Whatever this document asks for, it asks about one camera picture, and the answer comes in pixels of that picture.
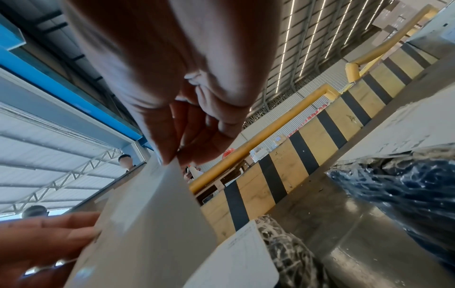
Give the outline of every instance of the hand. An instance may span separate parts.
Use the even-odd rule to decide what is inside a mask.
[[[98,212],[36,217],[0,223],[0,287],[63,287],[74,263],[23,277],[32,267],[75,259],[99,232]]]
[[[164,164],[221,155],[275,58],[280,0],[66,0],[85,55]]]

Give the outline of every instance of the warehouse wall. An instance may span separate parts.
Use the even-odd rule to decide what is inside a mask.
[[[359,55],[363,55],[366,52],[370,51],[371,49],[374,48],[372,45],[372,42],[374,39],[377,37],[377,34],[370,37],[368,40],[363,42],[361,45],[359,45],[356,49],[351,51],[346,57],[345,60],[350,61],[355,58],[357,58]],[[310,93],[315,91],[317,88],[319,88],[321,85],[328,83],[332,85],[335,89],[338,91],[343,90],[344,86],[348,83],[347,78],[346,78],[346,72],[345,72],[345,65],[346,61],[345,60],[340,60],[337,63],[335,63],[333,66],[331,66],[329,69],[324,71],[321,75],[313,79],[310,83],[299,89],[299,93],[303,97],[307,97]],[[237,139],[234,141],[234,143],[230,146],[231,148],[238,148],[240,145],[245,143],[247,140],[250,140],[252,137],[254,137],[257,133],[262,131],[265,127],[273,123],[276,119],[278,119],[280,116],[285,114],[287,111],[289,111],[292,107],[297,105],[300,101],[302,101],[302,97],[298,94],[293,94],[290,96],[288,99],[286,99],[283,103],[272,109],[270,112],[268,112],[265,116],[259,118],[255,123],[251,124],[248,126],[246,129],[244,129],[237,137]],[[284,134],[285,136],[289,136],[291,133],[293,133],[296,129],[301,127],[305,121],[307,121],[312,114],[316,113],[316,109],[323,107],[324,105],[329,104],[329,101],[326,97],[321,97],[319,100],[317,100],[313,106],[308,107],[302,113],[297,115],[294,119],[289,121],[286,125],[284,125],[281,129],[276,131],[272,136],[270,136],[267,140],[259,144],[258,146],[261,148],[266,149],[267,151],[271,152],[275,148],[275,143],[274,140],[280,136],[281,134]],[[200,165],[200,168],[202,171],[207,171],[210,168],[212,168],[215,164],[221,161],[221,156],[216,158],[215,160],[212,160],[210,162],[207,162],[203,165]]]
[[[403,45],[208,201],[202,211],[214,227],[218,241],[232,235],[250,219],[267,213],[436,61],[409,44]]]

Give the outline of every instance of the corrugated metal wall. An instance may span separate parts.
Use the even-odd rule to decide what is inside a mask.
[[[345,59],[350,61],[353,60],[360,55],[365,54],[366,52],[370,51],[371,49],[374,48],[372,45],[372,41],[376,38],[376,35],[368,39],[367,41],[363,42],[359,47],[354,49],[352,52],[350,52]],[[346,72],[345,72],[345,65],[346,61],[345,60],[340,60],[337,63],[335,63],[333,66],[331,66],[329,69],[324,71],[321,75],[313,79],[310,83],[305,85],[299,90],[299,93],[303,97],[307,97],[310,93],[312,93],[314,90],[319,88],[321,85],[328,83],[332,85],[335,89],[338,91],[341,91],[344,86],[347,85],[347,77],[346,77]],[[286,99],[283,103],[275,107],[273,110],[268,112],[265,116],[261,117],[258,119],[255,123],[251,124],[248,126],[245,130],[242,131],[242,134],[237,137],[237,139],[234,141],[234,143],[231,145],[232,148],[238,148],[240,145],[245,143],[247,140],[250,140],[254,135],[259,133],[261,130],[263,130],[265,127],[270,125],[272,122],[274,122],[276,119],[278,119],[280,116],[285,114],[289,109],[294,107],[298,102],[302,101],[302,97],[299,96],[298,94],[294,94],[288,99]],[[325,104],[328,104],[329,101],[326,97],[322,96],[319,98],[312,106],[308,107],[302,113],[297,115],[294,119],[289,121],[286,125],[281,127],[278,131],[276,131],[272,136],[270,136],[268,139],[266,139],[264,142],[262,142],[260,147],[268,150],[269,152],[274,149],[275,143],[274,140],[276,137],[278,137],[281,134],[284,134],[285,136],[288,136],[289,134],[293,133],[298,127],[300,127],[305,120],[310,117],[313,113],[315,113],[317,110],[316,108],[320,108]],[[219,161],[221,161],[221,156],[216,158],[215,160],[212,160],[210,162],[207,162],[203,165],[200,166],[202,171],[207,171],[210,169],[212,166],[217,164]]]

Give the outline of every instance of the yellow stripe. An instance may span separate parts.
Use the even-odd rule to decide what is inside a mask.
[[[359,102],[370,118],[373,118],[385,106],[384,102],[382,102],[363,80],[352,86],[349,92]]]
[[[283,182],[287,193],[308,177],[308,172],[295,151],[291,140],[286,139],[285,142],[273,150],[270,153],[270,158],[280,175],[281,182]]]
[[[218,193],[200,209],[215,230],[218,244],[236,232],[224,191]]]
[[[338,150],[332,138],[316,117],[305,124],[299,132],[319,165],[322,165]]]
[[[424,57],[425,60],[427,60],[430,64],[434,64],[438,60],[436,57],[433,57],[432,55],[428,54],[427,52],[424,52],[424,51],[420,50],[419,48],[416,48],[414,46],[410,46],[410,47],[412,49],[416,50],[420,54],[420,56]]]
[[[275,206],[259,163],[253,165],[237,179],[237,185],[249,219],[256,219]]]
[[[405,84],[384,63],[379,64],[370,72],[370,75],[392,98],[395,98],[398,92],[405,87]]]
[[[395,51],[389,58],[400,67],[404,73],[406,73],[411,79],[414,79],[420,72],[423,71],[423,67],[419,65],[411,56],[401,49]]]
[[[360,120],[341,97],[333,101],[326,111],[346,140],[351,139],[362,128]]]

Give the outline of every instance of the white paper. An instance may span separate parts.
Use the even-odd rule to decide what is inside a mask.
[[[113,195],[66,288],[183,287],[216,248],[216,236],[184,181],[178,161],[148,163]]]
[[[184,288],[273,288],[279,274],[254,220],[224,241]]]

